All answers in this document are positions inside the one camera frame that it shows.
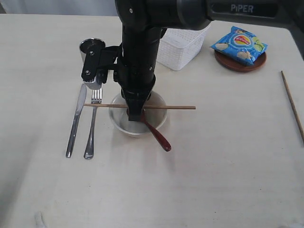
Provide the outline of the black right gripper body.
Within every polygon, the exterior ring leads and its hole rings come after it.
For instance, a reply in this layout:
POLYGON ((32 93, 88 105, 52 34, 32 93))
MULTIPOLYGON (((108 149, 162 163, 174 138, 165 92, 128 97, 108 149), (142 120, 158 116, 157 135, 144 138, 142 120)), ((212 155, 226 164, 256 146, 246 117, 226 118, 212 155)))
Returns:
POLYGON ((121 93, 128 107, 127 111, 129 121, 139 122, 141 120, 143 106, 150 98, 151 92, 151 89, 134 90, 122 87, 121 93))

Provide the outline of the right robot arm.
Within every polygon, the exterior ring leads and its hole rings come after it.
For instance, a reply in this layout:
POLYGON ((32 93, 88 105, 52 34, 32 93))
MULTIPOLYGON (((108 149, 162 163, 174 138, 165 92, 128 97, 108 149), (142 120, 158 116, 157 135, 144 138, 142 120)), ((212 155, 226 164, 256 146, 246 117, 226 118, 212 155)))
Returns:
POLYGON ((139 121, 156 77, 161 39, 168 29, 202 30, 212 21, 285 28, 296 44, 304 40, 301 0, 117 0, 122 22, 117 81, 130 121, 139 121))

